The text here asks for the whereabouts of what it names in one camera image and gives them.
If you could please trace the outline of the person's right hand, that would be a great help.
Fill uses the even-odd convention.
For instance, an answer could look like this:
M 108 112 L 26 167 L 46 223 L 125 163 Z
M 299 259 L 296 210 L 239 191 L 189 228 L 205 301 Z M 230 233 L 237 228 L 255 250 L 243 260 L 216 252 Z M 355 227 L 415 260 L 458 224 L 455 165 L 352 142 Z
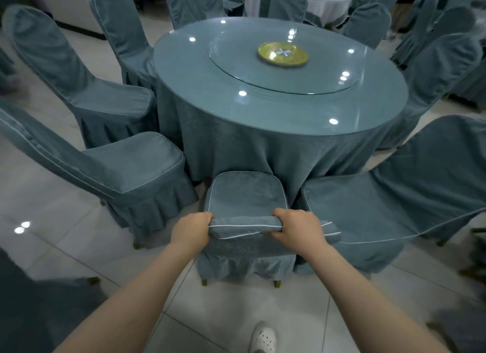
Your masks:
M 272 215 L 281 221 L 282 227 L 292 230 L 291 237 L 272 238 L 303 258 L 310 258 L 328 246 L 321 223 L 312 212 L 276 208 Z

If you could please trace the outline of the person's left hand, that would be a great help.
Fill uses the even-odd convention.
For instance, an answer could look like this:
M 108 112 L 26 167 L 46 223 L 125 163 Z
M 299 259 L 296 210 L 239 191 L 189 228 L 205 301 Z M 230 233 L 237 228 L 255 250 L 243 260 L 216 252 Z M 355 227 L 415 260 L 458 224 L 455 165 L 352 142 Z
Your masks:
M 209 227 L 197 227 L 195 214 L 188 214 L 173 226 L 170 245 L 194 257 L 210 241 Z

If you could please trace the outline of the blue-grey covered dining chair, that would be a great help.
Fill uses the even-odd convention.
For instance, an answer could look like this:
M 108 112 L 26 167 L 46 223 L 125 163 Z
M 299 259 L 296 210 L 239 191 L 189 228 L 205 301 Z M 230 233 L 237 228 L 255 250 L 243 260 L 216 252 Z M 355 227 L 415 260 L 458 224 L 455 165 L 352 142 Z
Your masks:
M 370 49 L 376 49 L 386 37 L 390 25 L 388 8 L 380 3 L 372 3 L 356 9 L 339 33 Z
M 202 285 L 257 274 L 280 288 L 294 270 L 296 253 L 267 235 L 282 229 L 272 215 L 276 208 L 289 209 L 289 203 L 282 183 L 271 174 L 229 171 L 214 178 L 204 204 L 204 211 L 215 216 L 210 241 L 196 258 Z
M 377 150 L 401 146 L 420 118 L 479 65 L 482 55 L 482 46 L 470 33 L 441 36 L 422 50 L 403 72 L 409 98 Z
M 297 207 L 331 221 L 357 270 L 383 270 L 415 237 L 448 240 L 486 212 L 486 120 L 435 119 L 367 172 L 307 180 Z
M 304 21 L 308 0 L 270 0 L 267 18 L 301 24 Z
M 486 353 L 486 309 L 442 309 L 426 326 L 451 353 Z
M 199 200 L 183 152 L 158 132 L 81 151 L 5 100 L 0 132 L 46 170 L 102 200 L 115 222 L 130 230 L 136 250 Z
M 156 93 L 154 49 L 145 36 L 133 0 L 90 0 L 89 5 L 115 54 L 123 83 Z
M 95 77 L 41 10 L 10 5 L 2 28 L 20 59 L 74 115 L 87 149 L 159 132 L 155 94 Z
M 227 16 L 223 0 L 166 0 L 166 2 L 174 30 L 201 20 Z
M 0 247 L 0 353 L 52 353 L 107 299 L 99 277 L 34 280 Z

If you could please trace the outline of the person's left forearm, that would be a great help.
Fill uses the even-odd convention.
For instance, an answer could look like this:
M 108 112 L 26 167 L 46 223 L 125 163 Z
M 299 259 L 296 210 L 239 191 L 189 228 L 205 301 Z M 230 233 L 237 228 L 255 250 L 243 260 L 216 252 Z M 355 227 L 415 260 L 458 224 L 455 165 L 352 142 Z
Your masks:
M 208 235 L 172 240 L 53 353 L 143 353 L 177 278 L 208 241 Z

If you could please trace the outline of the person's right forearm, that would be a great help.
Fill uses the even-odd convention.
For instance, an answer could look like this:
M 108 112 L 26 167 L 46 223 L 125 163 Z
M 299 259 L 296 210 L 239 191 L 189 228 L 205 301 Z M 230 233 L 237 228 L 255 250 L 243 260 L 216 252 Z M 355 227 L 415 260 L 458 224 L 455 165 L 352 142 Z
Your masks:
M 450 353 L 325 242 L 297 253 L 331 294 L 361 353 Z

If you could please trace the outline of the blue-grey round tablecloth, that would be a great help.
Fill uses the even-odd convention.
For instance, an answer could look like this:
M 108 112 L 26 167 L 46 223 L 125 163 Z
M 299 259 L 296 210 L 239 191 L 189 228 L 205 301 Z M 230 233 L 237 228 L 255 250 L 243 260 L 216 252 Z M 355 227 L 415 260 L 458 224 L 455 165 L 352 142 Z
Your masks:
M 173 77 L 180 65 L 159 67 L 155 57 L 152 65 L 160 132 L 184 151 L 193 181 L 229 171 L 263 172 L 276 176 L 294 202 L 307 179 L 360 172 L 395 121 L 324 136 L 252 128 L 205 112 L 172 92 L 162 73 Z

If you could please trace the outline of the person's white clog shoe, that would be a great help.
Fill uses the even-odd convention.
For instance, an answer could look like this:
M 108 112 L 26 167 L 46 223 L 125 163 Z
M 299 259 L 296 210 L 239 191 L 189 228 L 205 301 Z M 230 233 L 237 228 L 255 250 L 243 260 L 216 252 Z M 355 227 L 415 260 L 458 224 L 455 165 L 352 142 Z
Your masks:
M 259 322 L 252 332 L 248 353 L 276 353 L 276 349 L 276 330 L 264 321 Z

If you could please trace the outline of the round glass table cover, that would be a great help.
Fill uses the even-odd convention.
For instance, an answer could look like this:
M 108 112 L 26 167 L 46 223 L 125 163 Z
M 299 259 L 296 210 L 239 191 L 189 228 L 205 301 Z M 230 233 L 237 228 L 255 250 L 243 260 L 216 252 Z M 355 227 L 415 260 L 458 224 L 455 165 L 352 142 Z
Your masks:
M 374 49 L 356 84 L 323 95 L 255 87 L 226 74 L 211 61 L 210 42 L 223 31 L 272 23 L 294 22 L 253 17 L 202 20 L 162 36 L 153 56 L 159 67 L 180 65 L 175 76 L 162 73 L 167 87 L 178 97 L 214 116 L 252 128 L 319 136 L 348 134 L 376 128 L 402 112 L 409 95 L 404 77 Z

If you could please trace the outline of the round glass turntable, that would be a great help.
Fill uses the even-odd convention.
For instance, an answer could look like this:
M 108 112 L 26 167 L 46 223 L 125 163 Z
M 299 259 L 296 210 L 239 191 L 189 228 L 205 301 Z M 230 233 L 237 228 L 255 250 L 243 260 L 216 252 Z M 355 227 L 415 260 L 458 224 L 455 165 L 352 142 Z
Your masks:
M 291 42 L 309 55 L 301 67 L 263 61 L 258 47 Z M 274 92 L 323 95 L 345 90 L 363 76 L 372 49 L 340 34 L 296 23 L 249 25 L 223 31 L 209 45 L 211 61 L 246 84 Z

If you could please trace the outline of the gold turntable base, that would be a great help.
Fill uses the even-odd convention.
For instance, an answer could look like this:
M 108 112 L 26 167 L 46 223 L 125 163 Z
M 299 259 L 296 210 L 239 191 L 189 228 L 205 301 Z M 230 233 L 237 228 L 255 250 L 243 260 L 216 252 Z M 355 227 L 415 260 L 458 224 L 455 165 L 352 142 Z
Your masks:
M 280 67 L 301 67 L 309 61 L 308 53 L 291 42 L 264 43 L 257 53 L 263 61 Z

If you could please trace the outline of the cluster of blue-grey banquet chairs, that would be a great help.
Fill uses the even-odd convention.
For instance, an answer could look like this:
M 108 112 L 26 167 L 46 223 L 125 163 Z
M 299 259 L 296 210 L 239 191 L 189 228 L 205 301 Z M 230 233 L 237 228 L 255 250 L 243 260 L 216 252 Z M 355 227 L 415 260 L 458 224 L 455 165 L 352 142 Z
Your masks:
M 370 0 L 367 4 L 380 3 L 387 7 L 387 1 Z M 470 33 L 482 49 L 486 48 L 486 8 L 480 12 L 473 7 L 475 1 L 447 0 L 440 9 L 440 0 L 417 0 L 409 13 L 413 21 L 411 28 L 395 49 L 392 61 L 406 70 L 422 50 L 439 37 L 452 33 Z M 447 93 L 486 106 L 486 56 L 482 55 L 481 60 L 481 64 Z

